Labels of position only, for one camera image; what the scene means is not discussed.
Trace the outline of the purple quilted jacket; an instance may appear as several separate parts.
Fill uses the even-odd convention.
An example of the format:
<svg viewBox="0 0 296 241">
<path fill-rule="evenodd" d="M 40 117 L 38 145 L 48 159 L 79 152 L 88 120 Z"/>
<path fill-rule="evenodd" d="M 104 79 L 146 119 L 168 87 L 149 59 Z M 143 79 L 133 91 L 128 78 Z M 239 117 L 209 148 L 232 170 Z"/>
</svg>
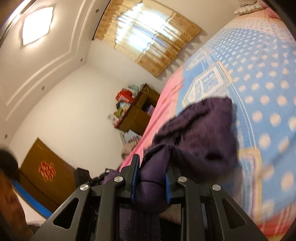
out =
<svg viewBox="0 0 296 241">
<path fill-rule="evenodd" d="M 120 209 L 121 240 L 176 240 L 176 225 L 161 224 L 168 209 L 166 173 L 177 167 L 182 176 L 198 184 L 231 172 L 238 163 L 232 131 L 233 104 L 224 97 L 207 98 L 189 105 L 165 123 L 145 150 L 132 182 L 134 206 Z"/>
</svg>

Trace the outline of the clothes pile on floor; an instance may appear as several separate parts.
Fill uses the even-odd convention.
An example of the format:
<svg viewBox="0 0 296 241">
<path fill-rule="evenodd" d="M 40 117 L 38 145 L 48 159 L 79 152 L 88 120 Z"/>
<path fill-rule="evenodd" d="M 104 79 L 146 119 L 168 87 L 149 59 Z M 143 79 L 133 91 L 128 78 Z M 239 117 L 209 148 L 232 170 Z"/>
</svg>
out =
<svg viewBox="0 0 296 241">
<path fill-rule="evenodd" d="M 133 140 L 123 145 L 120 151 L 122 160 L 124 160 L 132 152 L 132 150 L 137 146 L 137 144 L 138 141 Z"/>
</svg>

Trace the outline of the brown wooden door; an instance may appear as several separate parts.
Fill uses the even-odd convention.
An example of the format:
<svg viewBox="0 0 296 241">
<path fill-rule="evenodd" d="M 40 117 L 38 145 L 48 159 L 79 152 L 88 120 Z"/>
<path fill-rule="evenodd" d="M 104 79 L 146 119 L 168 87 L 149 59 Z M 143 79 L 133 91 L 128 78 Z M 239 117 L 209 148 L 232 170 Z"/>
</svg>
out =
<svg viewBox="0 0 296 241">
<path fill-rule="evenodd" d="M 19 168 L 20 184 L 39 204 L 54 212 L 75 190 L 75 169 L 36 139 Z"/>
</svg>

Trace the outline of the brown wooden desk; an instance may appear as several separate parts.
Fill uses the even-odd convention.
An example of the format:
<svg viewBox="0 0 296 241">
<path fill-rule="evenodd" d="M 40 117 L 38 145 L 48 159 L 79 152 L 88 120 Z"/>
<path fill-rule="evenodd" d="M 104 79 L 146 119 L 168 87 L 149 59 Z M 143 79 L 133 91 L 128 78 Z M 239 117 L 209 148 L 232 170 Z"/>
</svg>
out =
<svg viewBox="0 0 296 241">
<path fill-rule="evenodd" d="M 114 127 L 123 132 L 131 130 L 143 135 L 158 100 L 159 94 L 148 84 L 145 84 L 122 119 Z"/>
</svg>

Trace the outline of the red box on desk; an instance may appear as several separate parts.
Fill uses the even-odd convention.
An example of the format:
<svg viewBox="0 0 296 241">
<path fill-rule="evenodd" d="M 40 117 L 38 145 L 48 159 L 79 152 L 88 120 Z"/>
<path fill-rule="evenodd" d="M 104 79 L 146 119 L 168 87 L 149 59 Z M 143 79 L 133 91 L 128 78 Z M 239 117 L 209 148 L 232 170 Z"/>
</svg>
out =
<svg viewBox="0 0 296 241">
<path fill-rule="evenodd" d="M 129 90 L 121 90 L 115 98 L 118 102 L 125 102 L 125 103 L 132 103 L 133 102 L 133 95 L 132 92 Z"/>
</svg>

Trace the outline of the far window curtain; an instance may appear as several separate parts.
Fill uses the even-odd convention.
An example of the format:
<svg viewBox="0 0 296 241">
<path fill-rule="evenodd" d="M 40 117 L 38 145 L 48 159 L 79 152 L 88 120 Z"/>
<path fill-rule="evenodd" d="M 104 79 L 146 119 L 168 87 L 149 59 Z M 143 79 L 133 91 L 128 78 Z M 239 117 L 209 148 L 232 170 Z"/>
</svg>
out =
<svg viewBox="0 0 296 241">
<path fill-rule="evenodd" d="M 157 1 L 110 1 L 94 36 L 157 77 L 201 30 Z"/>
</svg>

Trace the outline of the ceiling light panel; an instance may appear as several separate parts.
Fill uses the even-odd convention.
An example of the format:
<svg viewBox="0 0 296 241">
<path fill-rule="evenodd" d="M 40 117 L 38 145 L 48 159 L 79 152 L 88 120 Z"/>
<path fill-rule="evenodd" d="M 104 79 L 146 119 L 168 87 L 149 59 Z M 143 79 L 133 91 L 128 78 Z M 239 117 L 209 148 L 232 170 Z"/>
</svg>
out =
<svg viewBox="0 0 296 241">
<path fill-rule="evenodd" d="M 53 9 L 53 6 L 42 8 L 25 18 L 22 30 L 23 45 L 30 44 L 49 32 Z"/>
</svg>

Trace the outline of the pink and blue bedspread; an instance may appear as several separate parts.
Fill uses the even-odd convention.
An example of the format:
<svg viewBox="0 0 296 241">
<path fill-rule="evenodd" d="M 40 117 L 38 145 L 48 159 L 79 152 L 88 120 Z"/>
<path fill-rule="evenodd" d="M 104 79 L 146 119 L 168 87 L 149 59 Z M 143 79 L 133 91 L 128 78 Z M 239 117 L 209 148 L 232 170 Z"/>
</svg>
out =
<svg viewBox="0 0 296 241">
<path fill-rule="evenodd" d="M 270 8 L 234 18 L 170 77 L 133 152 L 144 157 L 172 118 L 209 98 L 232 112 L 218 145 L 237 162 L 203 164 L 197 178 L 218 182 L 270 240 L 295 240 L 295 40 Z"/>
</svg>

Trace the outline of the grey patterned pillow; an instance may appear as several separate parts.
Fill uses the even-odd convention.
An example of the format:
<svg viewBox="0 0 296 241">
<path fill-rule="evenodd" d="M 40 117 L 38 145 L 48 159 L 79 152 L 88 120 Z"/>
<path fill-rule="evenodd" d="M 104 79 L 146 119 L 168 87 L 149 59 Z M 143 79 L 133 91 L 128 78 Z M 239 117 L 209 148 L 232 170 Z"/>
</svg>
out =
<svg viewBox="0 0 296 241">
<path fill-rule="evenodd" d="M 234 15 L 241 16 L 255 11 L 265 9 L 264 4 L 260 4 L 257 0 L 239 0 L 239 8 L 233 13 Z"/>
</svg>

